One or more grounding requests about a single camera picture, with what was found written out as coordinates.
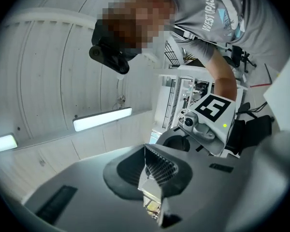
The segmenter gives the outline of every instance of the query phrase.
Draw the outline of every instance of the fluorescent light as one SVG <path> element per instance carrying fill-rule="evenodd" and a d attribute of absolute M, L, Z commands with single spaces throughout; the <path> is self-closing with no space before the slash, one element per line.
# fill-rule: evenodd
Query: fluorescent light
<path fill-rule="evenodd" d="M 17 142 L 13 135 L 0 137 L 0 151 L 17 148 Z"/>
<path fill-rule="evenodd" d="M 103 125 L 127 116 L 132 113 L 132 108 L 124 108 L 102 114 L 87 116 L 73 120 L 75 131 L 86 130 L 95 126 Z"/>

